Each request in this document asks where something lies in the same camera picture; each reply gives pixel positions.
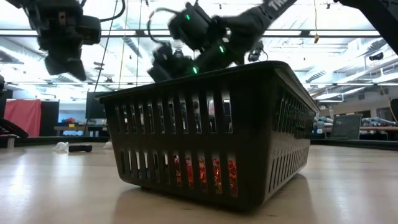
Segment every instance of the white tissue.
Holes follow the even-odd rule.
[[[104,149],[113,149],[112,142],[108,141],[104,145]]]
[[[52,148],[56,151],[67,151],[69,146],[69,142],[58,142],[57,145]]]

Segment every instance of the black plastic basket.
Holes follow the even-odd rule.
[[[306,165],[318,111],[283,62],[99,98],[123,181],[245,210],[260,206]]]

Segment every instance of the red item inside basket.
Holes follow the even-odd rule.
[[[187,164],[187,174],[188,174],[188,185],[192,189],[193,188],[193,169],[192,169],[192,161],[190,157],[185,158],[185,162]],[[174,158],[175,163],[175,175],[177,176],[177,185],[181,185],[181,171],[180,171],[180,160],[179,158]],[[215,190],[216,193],[222,193],[222,184],[221,184],[221,166],[219,159],[213,159],[213,172],[214,172],[214,180],[215,180]],[[229,170],[229,188],[232,196],[238,195],[238,185],[236,178],[236,164],[235,161],[228,161],[228,170]],[[199,158],[199,172],[200,172],[200,185],[202,190],[207,189],[207,179],[206,179],[206,166],[204,158]]]

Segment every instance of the wooden floor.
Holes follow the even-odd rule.
[[[312,146],[306,168],[243,215],[125,184],[102,147],[0,149],[0,223],[397,224],[398,152]]]

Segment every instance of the red partition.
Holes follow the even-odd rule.
[[[4,119],[18,125],[30,137],[38,137],[42,114],[41,104],[40,100],[9,100],[6,103]]]

